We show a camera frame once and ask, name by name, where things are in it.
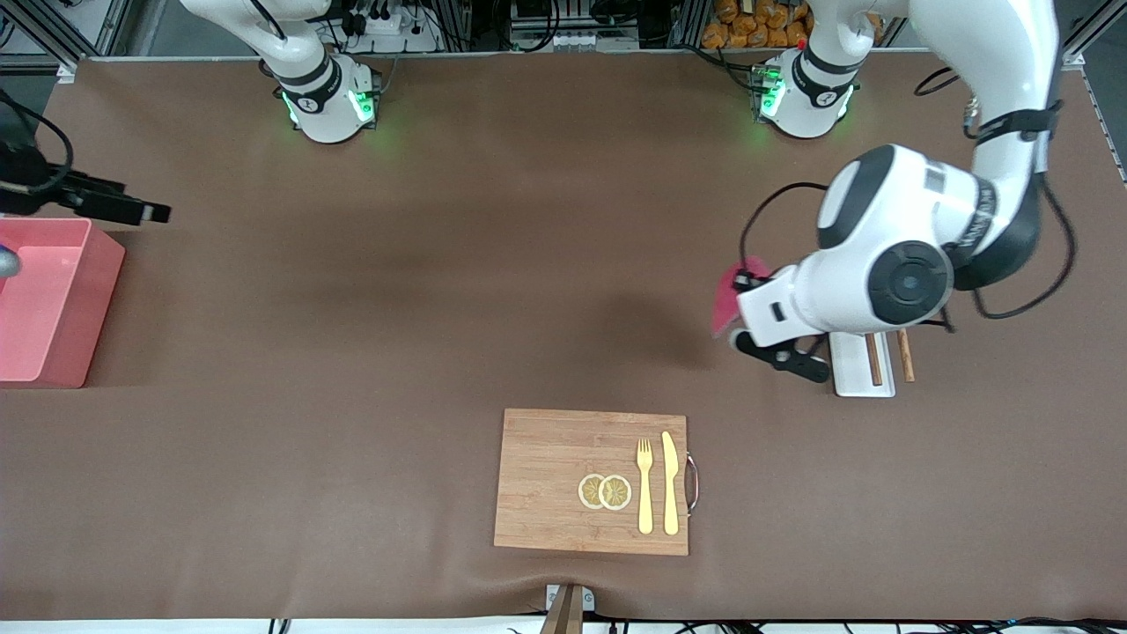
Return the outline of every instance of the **black strap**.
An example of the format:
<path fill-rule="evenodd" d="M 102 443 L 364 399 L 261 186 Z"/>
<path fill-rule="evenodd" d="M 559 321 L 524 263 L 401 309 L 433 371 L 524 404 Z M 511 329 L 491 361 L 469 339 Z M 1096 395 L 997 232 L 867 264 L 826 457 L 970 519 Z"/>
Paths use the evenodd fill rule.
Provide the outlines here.
<path fill-rule="evenodd" d="M 962 268 L 974 258 L 978 244 L 983 243 L 986 233 L 994 224 L 997 215 L 997 189 L 990 180 L 975 177 L 978 180 L 978 199 L 975 202 L 975 212 L 967 222 L 962 234 L 953 242 L 943 244 L 943 252 L 951 260 L 953 268 Z"/>
<path fill-rule="evenodd" d="M 1057 116 L 1061 113 L 1062 105 L 1064 102 L 1058 99 L 1044 110 L 1014 110 L 1005 113 L 978 126 L 978 142 L 976 144 L 982 145 L 986 141 L 1010 134 L 1011 132 L 1020 132 L 1022 141 L 1035 141 L 1038 133 L 1056 128 Z"/>
<path fill-rule="evenodd" d="M 286 90 L 285 95 L 290 98 L 290 102 L 296 106 L 301 111 L 308 114 L 317 114 L 325 109 L 325 102 L 329 100 L 330 97 L 337 93 L 340 88 L 340 64 L 336 60 L 332 62 L 332 74 L 329 80 L 321 84 L 320 88 L 310 90 L 309 92 L 298 92 L 295 90 Z"/>
<path fill-rule="evenodd" d="M 850 64 L 848 66 L 837 65 L 833 62 L 827 62 L 826 60 L 819 57 L 817 53 L 814 52 L 814 48 L 810 48 L 809 46 L 807 46 L 806 50 L 802 51 L 799 57 L 810 62 L 811 66 L 820 70 L 822 72 L 828 72 L 829 74 L 849 74 L 851 72 L 855 72 L 859 68 L 861 68 L 861 64 L 864 63 L 864 60 L 861 60 L 860 62 Z"/>
<path fill-rule="evenodd" d="M 845 83 L 832 88 L 823 83 L 818 83 L 810 79 L 810 75 L 806 74 L 802 70 L 801 57 L 795 57 L 795 64 L 791 66 L 791 75 L 795 78 L 795 86 L 802 91 L 809 99 L 810 105 L 816 108 L 828 108 L 837 102 L 845 92 L 849 91 L 852 83 L 846 81 Z"/>
<path fill-rule="evenodd" d="M 329 68 L 329 55 L 328 53 L 325 53 L 323 56 L 321 57 L 321 63 L 317 64 L 316 69 L 311 70 L 310 72 L 307 72 L 301 77 L 284 77 L 274 72 L 274 69 L 270 69 L 270 72 L 274 72 L 274 79 L 277 79 L 282 83 L 287 83 L 290 86 L 304 86 L 307 83 L 312 82 L 318 77 L 325 74 L 325 71 L 328 68 Z"/>

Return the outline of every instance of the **wooden cutting board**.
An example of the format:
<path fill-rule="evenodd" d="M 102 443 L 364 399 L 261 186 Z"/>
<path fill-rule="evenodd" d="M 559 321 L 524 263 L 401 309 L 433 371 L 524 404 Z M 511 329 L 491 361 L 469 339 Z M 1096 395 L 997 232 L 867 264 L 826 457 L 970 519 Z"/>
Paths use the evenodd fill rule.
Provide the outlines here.
<path fill-rule="evenodd" d="M 663 431 L 673 437 L 680 462 L 673 486 L 680 532 L 672 536 L 663 530 Z M 641 476 L 636 457 L 642 438 L 649 439 L 654 453 L 649 472 L 654 532 L 649 535 L 638 530 Z M 494 546 L 687 555 L 685 441 L 684 417 L 506 410 Z M 620 511 L 584 507 L 579 482 L 593 473 L 625 477 L 632 490 L 630 503 Z"/>

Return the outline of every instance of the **pink cloth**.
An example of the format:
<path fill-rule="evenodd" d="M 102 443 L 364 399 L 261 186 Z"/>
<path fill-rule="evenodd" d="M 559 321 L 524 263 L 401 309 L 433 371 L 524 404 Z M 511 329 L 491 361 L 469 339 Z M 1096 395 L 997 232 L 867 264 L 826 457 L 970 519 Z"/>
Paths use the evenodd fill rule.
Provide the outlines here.
<path fill-rule="evenodd" d="M 718 339 L 724 331 L 739 316 L 739 304 L 736 302 L 736 288 L 731 284 L 736 280 L 736 273 L 739 271 L 739 262 L 735 262 L 720 276 L 720 283 L 716 286 L 716 301 L 712 303 L 712 338 Z M 756 277 L 771 275 L 771 269 L 766 262 L 753 256 L 747 257 L 747 269 Z"/>

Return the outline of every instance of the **metal handle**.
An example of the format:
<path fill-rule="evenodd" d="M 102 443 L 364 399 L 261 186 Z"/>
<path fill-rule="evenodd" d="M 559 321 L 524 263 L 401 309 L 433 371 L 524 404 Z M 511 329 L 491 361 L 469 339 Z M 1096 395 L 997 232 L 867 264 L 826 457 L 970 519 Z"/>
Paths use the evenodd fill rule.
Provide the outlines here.
<path fill-rule="evenodd" d="M 693 472 L 693 488 L 689 489 L 689 479 L 685 479 L 685 500 L 689 500 L 689 492 L 693 492 L 693 501 L 689 502 L 689 514 L 687 517 L 693 516 L 693 509 L 696 508 L 696 502 L 701 499 L 701 475 L 700 471 L 696 470 L 696 461 L 693 461 L 693 455 L 687 450 L 685 452 L 685 467 L 692 470 Z"/>

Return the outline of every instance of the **chopsticks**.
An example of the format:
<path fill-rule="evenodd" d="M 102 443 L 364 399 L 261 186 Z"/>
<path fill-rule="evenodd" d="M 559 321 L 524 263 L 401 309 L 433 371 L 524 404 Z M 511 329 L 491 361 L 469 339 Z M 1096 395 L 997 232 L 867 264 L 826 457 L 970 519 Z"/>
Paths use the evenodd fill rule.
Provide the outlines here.
<path fill-rule="evenodd" d="M 904 369 L 904 383 L 914 384 L 915 366 L 912 364 L 912 347 L 908 345 L 908 332 L 906 329 L 896 331 L 896 343 L 900 349 L 900 367 Z M 869 352 L 869 373 L 872 377 L 872 385 L 880 387 L 885 385 L 885 378 L 880 373 L 877 336 L 872 333 L 864 336 L 864 347 Z"/>

